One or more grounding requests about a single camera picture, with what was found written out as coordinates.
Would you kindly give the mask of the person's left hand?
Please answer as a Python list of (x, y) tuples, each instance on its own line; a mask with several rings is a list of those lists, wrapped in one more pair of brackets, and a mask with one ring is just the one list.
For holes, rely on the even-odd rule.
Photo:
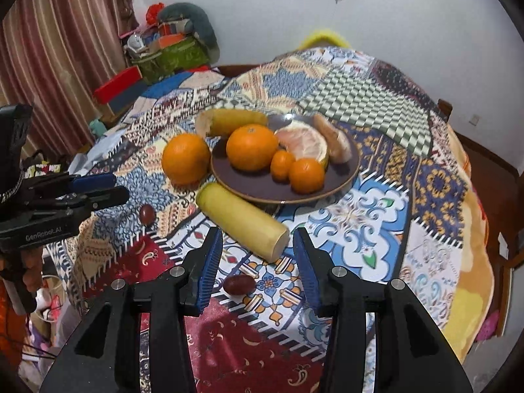
[(18, 253), (23, 266), (23, 276), (27, 291), (35, 293), (42, 286), (43, 248), (22, 250)]

